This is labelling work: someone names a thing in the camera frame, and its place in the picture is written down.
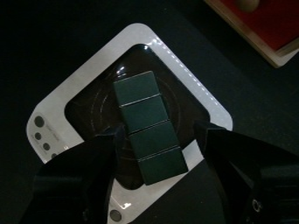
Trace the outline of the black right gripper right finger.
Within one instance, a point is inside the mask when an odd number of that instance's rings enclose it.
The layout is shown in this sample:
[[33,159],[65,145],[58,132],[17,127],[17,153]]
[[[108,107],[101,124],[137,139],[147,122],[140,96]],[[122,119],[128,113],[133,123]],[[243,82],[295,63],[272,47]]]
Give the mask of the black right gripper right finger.
[[211,122],[193,124],[225,224],[299,224],[299,156]]

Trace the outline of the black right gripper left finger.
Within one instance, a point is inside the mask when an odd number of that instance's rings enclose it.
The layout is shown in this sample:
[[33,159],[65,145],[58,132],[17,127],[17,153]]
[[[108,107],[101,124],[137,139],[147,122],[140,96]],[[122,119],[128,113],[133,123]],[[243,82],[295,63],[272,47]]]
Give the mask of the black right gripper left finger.
[[42,165],[18,224],[106,224],[108,202],[124,145],[121,126],[106,129]]

